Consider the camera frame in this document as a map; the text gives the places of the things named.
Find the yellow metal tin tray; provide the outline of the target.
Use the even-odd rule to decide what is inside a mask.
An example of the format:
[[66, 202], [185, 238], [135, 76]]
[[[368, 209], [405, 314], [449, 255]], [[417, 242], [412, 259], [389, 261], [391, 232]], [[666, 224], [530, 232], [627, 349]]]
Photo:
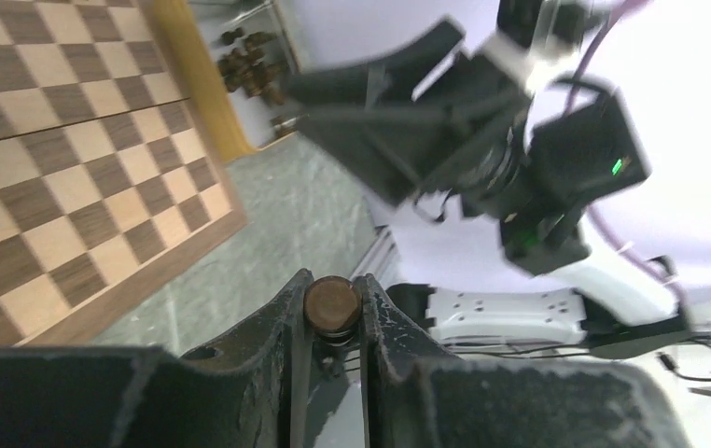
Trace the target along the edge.
[[294, 70], [296, 54], [287, 36], [276, 1], [145, 1], [147, 17], [166, 51], [180, 89], [189, 98], [195, 122], [202, 126], [206, 144], [223, 162], [254, 155], [295, 134], [294, 131], [272, 144], [257, 148], [247, 143], [244, 132], [224, 88], [217, 68], [223, 50], [221, 34], [233, 27], [275, 31], [291, 54]]

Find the dark chess pieces pile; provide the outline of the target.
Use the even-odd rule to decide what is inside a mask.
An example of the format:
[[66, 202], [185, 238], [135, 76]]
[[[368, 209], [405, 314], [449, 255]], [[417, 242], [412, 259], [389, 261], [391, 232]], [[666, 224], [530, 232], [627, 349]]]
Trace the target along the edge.
[[217, 68], [247, 143], [263, 148], [294, 131], [298, 106], [286, 96], [294, 70], [275, 31], [237, 26], [220, 36]]

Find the dark brown chess pawn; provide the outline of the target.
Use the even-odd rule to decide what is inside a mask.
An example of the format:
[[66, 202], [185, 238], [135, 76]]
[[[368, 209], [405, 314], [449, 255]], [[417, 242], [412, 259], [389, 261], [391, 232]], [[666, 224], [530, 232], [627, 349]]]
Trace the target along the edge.
[[321, 341], [342, 346], [356, 333], [362, 315], [362, 298], [350, 280], [337, 275], [324, 276], [307, 288], [303, 311]]

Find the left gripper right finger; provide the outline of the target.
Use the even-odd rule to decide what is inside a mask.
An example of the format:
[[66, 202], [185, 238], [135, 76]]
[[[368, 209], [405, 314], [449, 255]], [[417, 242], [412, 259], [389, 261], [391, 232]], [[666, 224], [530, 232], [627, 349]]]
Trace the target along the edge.
[[355, 280], [362, 297], [360, 383], [367, 447], [433, 447], [422, 365], [454, 354], [400, 311], [371, 274]]

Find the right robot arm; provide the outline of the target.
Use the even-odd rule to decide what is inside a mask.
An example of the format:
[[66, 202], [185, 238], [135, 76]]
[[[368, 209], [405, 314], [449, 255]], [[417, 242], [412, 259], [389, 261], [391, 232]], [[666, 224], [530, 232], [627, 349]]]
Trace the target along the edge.
[[[648, 179], [619, 93], [568, 74], [572, 53], [493, 33], [471, 56], [440, 21], [382, 57], [291, 76], [297, 130], [384, 202], [441, 193], [499, 225], [505, 260], [565, 283], [537, 294], [429, 292], [439, 340], [557, 342], [603, 359], [686, 341], [682, 296], [587, 224], [595, 200]], [[413, 90], [446, 56], [448, 68]]]

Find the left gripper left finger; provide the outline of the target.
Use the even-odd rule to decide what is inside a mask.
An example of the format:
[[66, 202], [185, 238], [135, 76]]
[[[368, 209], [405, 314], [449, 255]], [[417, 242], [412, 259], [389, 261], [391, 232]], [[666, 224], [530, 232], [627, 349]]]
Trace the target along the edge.
[[181, 447], [301, 447], [312, 334], [301, 269], [276, 295], [221, 335], [186, 352], [197, 373], [180, 406]]

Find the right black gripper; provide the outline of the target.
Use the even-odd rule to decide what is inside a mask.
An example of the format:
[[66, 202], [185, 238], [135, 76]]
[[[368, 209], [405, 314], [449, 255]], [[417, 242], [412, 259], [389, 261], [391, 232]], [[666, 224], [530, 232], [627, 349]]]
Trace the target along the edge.
[[296, 129], [385, 203], [465, 184], [530, 104], [525, 91], [483, 56], [457, 56], [417, 99], [413, 90], [464, 35], [442, 19], [381, 57], [291, 76]]

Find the wooden chess board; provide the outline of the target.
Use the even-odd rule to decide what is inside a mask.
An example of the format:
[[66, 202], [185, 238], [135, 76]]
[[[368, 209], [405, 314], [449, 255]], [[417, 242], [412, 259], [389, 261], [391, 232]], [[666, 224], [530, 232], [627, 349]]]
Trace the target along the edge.
[[0, 1], [0, 345], [82, 343], [245, 225], [150, 1]]

